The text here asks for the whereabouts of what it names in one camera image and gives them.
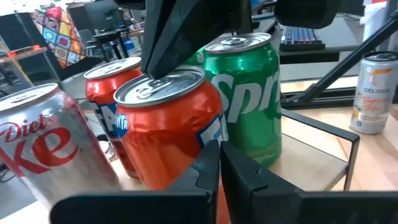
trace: orange soda can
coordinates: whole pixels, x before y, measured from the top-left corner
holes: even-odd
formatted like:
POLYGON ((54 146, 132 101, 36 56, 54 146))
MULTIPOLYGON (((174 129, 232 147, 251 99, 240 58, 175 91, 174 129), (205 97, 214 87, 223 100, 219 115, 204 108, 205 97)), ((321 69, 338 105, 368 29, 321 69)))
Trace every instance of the orange soda can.
MULTIPOLYGON (((119 137, 150 189, 166 189, 208 141, 228 140, 220 94, 199 67, 180 66, 158 80, 135 78, 114 98, 119 137)), ((217 223, 228 222, 220 179, 217 223)))
POLYGON ((132 161, 126 153, 115 127, 116 102, 114 92, 126 82, 141 76, 141 58, 130 57, 100 65, 84 74, 86 97, 115 148, 127 174, 139 180, 132 161))

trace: sprite logo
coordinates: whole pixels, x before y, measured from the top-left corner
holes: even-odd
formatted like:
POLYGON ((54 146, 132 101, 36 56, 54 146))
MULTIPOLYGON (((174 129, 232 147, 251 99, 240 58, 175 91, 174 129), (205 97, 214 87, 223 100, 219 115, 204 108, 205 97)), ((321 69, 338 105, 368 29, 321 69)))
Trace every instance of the sprite logo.
POLYGON ((269 107, 271 100, 271 92, 274 84, 277 84, 277 93, 275 103, 279 101, 279 73, 267 78, 264 89, 258 83, 244 83, 235 86, 231 102, 227 99, 226 95, 220 90, 220 83, 223 82, 233 89, 234 77, 231 75, 215 75, 211 79, 212 84, 217 87, 220 92, 221 100, 223 102, 224 112, 229 109, 226 114, 227 122, 236 123, 240 114, 250 113, 253 110, 265 110, 269 107), (244 97, 248 94, 250 96, 249 102, 245 108, 242 108, 244 97))

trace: colorful quilt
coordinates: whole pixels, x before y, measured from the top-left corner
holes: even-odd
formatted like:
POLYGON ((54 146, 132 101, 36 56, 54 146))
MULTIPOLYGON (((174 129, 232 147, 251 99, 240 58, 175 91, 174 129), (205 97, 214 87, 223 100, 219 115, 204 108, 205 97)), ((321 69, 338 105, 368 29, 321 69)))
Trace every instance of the colorful quilt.
POLYGON ((85 45, 72 19, 61 7, 36 9, 30 16, 62 68, 85 58, 85 45))

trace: white energy drink can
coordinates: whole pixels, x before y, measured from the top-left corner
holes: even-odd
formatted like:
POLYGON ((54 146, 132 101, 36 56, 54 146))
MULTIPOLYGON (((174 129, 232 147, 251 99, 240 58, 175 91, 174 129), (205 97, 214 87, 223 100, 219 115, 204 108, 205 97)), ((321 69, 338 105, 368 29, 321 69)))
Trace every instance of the white energy drink can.
POLYGON ((379 134, 386 125, 398 82, 398 52, 364 54, 356 87, 351 128, 379 134))

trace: can rim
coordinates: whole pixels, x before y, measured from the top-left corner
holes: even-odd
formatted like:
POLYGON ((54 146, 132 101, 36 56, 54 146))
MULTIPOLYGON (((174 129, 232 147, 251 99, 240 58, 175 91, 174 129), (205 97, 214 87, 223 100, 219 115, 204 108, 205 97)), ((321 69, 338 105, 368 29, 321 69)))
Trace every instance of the can rim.
POLYGON ((33 86, 33 87, 27 88, 25 90, 21 90, 21 91, 12 93, 10 95, 7 95, 5 97, 2 97, 0 99, 0 102, 8 100, 8 99, 13 98, 13 97, 18 96, 18 95, 21 95, 23 93, 32 91, 32 90, 36 90, 36 89, 40 89, 40 88, 48 87, 48 86, 53 86, 53 88, 50 91, 48 91, 48 92, 46 92, 46 93, 44 93, 44 94, 42 94, 42 95, 40 95, 40 96, 38 96, 36 98, 33 98, 31 100, 27 100, 27 101, 25 101, 25 102, 23 102, 21 104, 18 104, 18 105, 12 106, 12 107, 7 107, 5 109, 1 109, 0 108, 0 113, 5 113, 5 112, 10 111, 10 110, 15 110, 15 109, 18 109, 20 107, 26 106, 29 103, 32 103, 32 102, 35 102, 35 101, 39 101, 42 98, 45 98, 46 96, 48 96, 49 94, 52 94, 53 92, 59 90, 59 84, 58 83, 47 83, 47 84, 43 84, 43 85, 33 86))
POLYGON ((245 47, 241 47, 238 49, 229 49, 229 50, 211 50, 210 47, 215 45, 216 43, 222 42, 226 39, 230 39, 231 37, 222 37, 222 38, 217 38, 215 40, 213 40, 212 42, 210 42, 209 44, 205 45, 205 50, 208 54, 212 54, 212 55, 216 55, 216 54, 231 54, 231 53, 238 53, 238 52, 245 52, 247 50, 252 50, 252 49, 256 49, 258 47, 261 47, 263 45, 268 44, 271 41, 271 35, 268 33, 250 33, 250 34, 239 34, 239 35, 235 35, 232 37, 237 37, 237 38, 242 38, 242 37, 256 37, 256 36, 263 36, 263 37, 267 37, 267 40, 262 41, 260 43, 257 44, 253 44, 253 45, 249 45, 249 46, 245 46, 245 47))
POLYGON ((127 103, 125 100, 122 100, 121 96, 126 96, 127 93, 129 93, 129 91, 131 91, 131 89, 133 87, 135 87, 137 84, 140 84, 140 82, 146 81, 149 78, 146 75, 141 75, 139 77, 133 78, 132 80, 130 80, 130 81, 126 82, 125 84, 123 84, 122 86, 120 86, 118 88, 118 90, 116 90, 114 92, 113 99, 115 100, 117 105, 122 105, 122 106, 125 106, 128 108, 142 108, 142 107, 146 107, 146 106, 153 106, 153 105, 158 105, 161 103, 168 102, 172 99, 176 99, 180 96, 190 93, 191 91, 196 89, 198 86, 200 86, 205 81, 204 69, 197 67, 197 66, 193 66, 193 65, 181 65, 181 66, 177 67, 175 70, 173 70, 171 73, 169 73, 167 76, 176 74, 179 70, 184 71, 184 70, 188 70, 188 69, 195 70, 197 72, 202 73, 203 75, 200 77, 200 79, 196 83, 194 83, 190 87, 188 87, 178 93, 175 93, 175 94, 169 95, 169 96, 165 96, 165 97, 159 98, 157 100, 152 100, 152 101, 147 101, 147 102, 142 102, 142 103, 127 103))
POLYGON ((117 75, 117 74, 119 74, 119 73, 121 73, 121 72, 124 72, 124 71, 126 71, 126 70, 129 70, 129 69, 132 69, 132 68, 137 68, 140 64, 141 64, 141 58, 140 58, 140 57, 128 57, 128 58, 123 58, 123 59, 119 59, 119 60, 116 60, 116 61, 113 61, 113 62, 108 62, 108 63, 102 64, 102 65, 100 65, 100 66, 97 66, 97 67, 95 67, 95 68, 92 68, 92 69, 90 69, 89 71, 85 72, 85 74, 83 75, 83 77, 84 77, 85 79, 87 79, 87 80, 96 80, 96 79, 100 79, 100 78, 110 77, 110 76, 113 76, 113 75, 117 75), (105 73, 105 74, 98 75, 98 76, 95 76, 95 77, 89 77, 89 75, 90 75, 91 73, 93 73, 93 72, 95 72, 95 71, 97 71, 97 70, 99 70, 99 69, 101 69, 101 68, 107 67, 107 66, 109 66, 109 65, 111 65, 111 64, 113 64, 113 63, 117 63, 117 62, 120 62, 120 61, 122 61, 122 60, 125 60, 125 61, 128 62, 129 60, 137 59, 137 58, 139 58, 139 60, 138 60, 137 62, 132 63, 131 65, 126 66, 125 68, 122 68, 122 69, 120 69, 120 70, 116 70, 116 71, 114 71, 114 72, 105 73))
POLYGON ((398 60, 398 52, 395 52, 395 51, 388 51, 388 50, 387 50, 387 51, 373 51, 373 52, 365 53, 365 54, 362 56, 362 58, 365 59, 365 60, 371 61, 371 62, 393 62, 393 61, 398 60), (392 55, 395 55, 395 56, 396 56, 396 59, 390 59, 390 60, 376 60, 376 59, 369 58, 369 57, 371 57, 371 56, 375 56, 375 55, 379 55, 379 54, 392 54, 392 55))

